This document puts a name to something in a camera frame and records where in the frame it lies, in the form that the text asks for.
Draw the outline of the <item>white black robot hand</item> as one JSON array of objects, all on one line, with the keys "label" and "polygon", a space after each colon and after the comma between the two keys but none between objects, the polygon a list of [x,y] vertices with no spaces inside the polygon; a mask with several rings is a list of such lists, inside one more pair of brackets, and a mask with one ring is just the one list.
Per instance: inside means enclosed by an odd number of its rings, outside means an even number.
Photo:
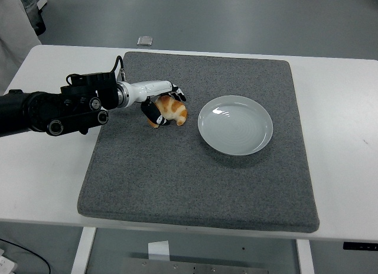
[{"label": "white black robot hand", "polygon": [[171,120],[183,125],[188,116],[182,90],[170,81],[118,82],[118,107],[141,105],[141,111],[153,128],[168,125]]}]

